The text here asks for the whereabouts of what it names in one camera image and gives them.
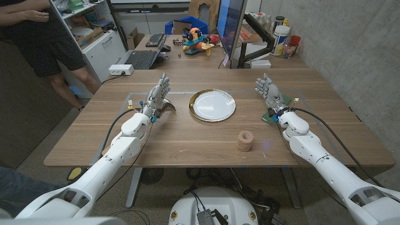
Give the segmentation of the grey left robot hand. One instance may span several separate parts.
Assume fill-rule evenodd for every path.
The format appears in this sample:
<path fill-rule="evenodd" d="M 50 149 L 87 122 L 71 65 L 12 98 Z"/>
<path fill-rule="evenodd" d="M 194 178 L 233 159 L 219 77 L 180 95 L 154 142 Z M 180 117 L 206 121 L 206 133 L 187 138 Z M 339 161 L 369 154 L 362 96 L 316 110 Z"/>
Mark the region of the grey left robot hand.
<path fill-rule="evenodd" d="M 160 114 L 169 91 L 169 78 L 163 72 L 159 82 L 147 93 L 141 112 L 149 118 Z"/>

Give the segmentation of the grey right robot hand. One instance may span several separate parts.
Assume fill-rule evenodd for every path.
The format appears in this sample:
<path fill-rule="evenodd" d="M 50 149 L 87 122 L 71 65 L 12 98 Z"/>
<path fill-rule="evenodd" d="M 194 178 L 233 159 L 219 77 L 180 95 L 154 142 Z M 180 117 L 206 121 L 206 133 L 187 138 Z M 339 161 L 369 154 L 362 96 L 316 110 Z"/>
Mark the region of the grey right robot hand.
<path fill-rule="evenodd" d="M 266 73 L 263 74 L 263 78 L 256 79 L 255 90 L 265 100 L 270 117 L 272 115 L 280 116 L 288 110 L 288 104 L 291 100 L 288 97 L 284 98 L 278 87 L 273 83 L 273 80 Z"/>

